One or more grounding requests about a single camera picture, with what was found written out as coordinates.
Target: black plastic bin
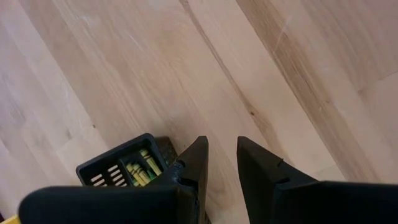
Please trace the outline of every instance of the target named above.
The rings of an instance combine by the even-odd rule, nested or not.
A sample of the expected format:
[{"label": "black plastic bin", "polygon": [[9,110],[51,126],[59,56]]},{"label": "black plastic bin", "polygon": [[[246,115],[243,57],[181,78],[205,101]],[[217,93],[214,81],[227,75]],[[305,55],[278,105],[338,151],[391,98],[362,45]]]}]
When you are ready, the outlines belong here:
[{"label": "black plastic bin", "polygon": [[133,186],[132,177],[126,165],[134,162],[145,169],[150,169],[140,155],[141,149],[149,151],[162,172],[177,157],[168,137],[155,138],[146,133],[79,165],[76,168],[77,176],[83,185]]}]

